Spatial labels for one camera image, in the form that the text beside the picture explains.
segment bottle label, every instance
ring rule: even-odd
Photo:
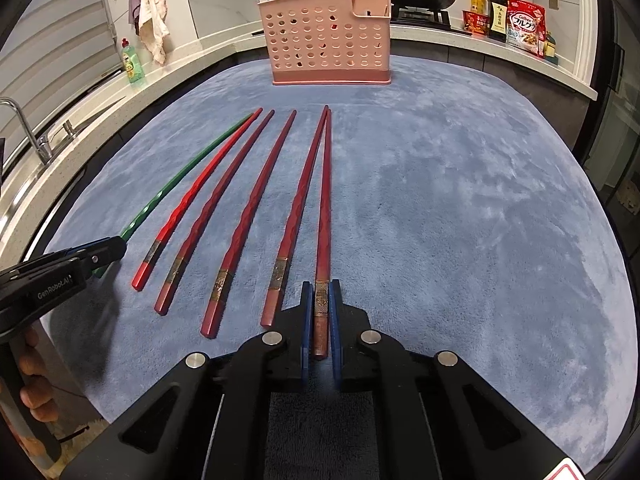
[[[491,23],[491,30],[500,32],[501,34],[507,33],[507,7],[501,4],[492,2],[494,6],[494,20]]]
[[[122,60],[124,62],[124,70],[127,71],[127,76],[131,79],[134,76],[133,62],[127,54],[122,54]]]

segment roller blind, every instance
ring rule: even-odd
[[[32,128],[120,62],[103,0],[33,0],[0,50],[0,96],[22,107]],[[8,156],[25,137],[0,107]]]

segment yellow package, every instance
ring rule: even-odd
[[[484,14],[484,4],[486,0],[471,0],[471,11]]]

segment green chopstick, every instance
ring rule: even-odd
[[[178,183],[189,173],[193,168],[195,168],[203,158],[205,158],[209,153],[211,153],[216,147],[218,147],[224,140],[229,137],[234,131],[236,131],[244,122],[251,117],[251,114],[245,116],[242,120],[238,121],[231,128],[229,128],[225,133],[220,135],[216,140],[214,140],[211,144],[206,146],[203,150],[201,150],[196,156],[194,156],[187,165],[182,168],[169,182],[167,182],[164,187],[156,193],[156,195],[149,201],[147,205],[142,208],[136,217],[123,229],[120,233],[120,238],[122,238],[125,242],[128,242],[129,239],[133,236],[133,233],[142,225],[142,222],[146,220],[146,218],[151,214],[151,212],[156,208],[156,206],[160,203],[160,201],[169,194],[169,192],[178,185]],[[107,270],[107,266],[100,267],[99,269],[94,270],[94,276],[101,278],[104,276],[104,273]]]

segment white towel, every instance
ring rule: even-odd
[[[166,0],[140,0],[140,40],[160,64],[166,57],[162,44],[169,35],[165,18]]]

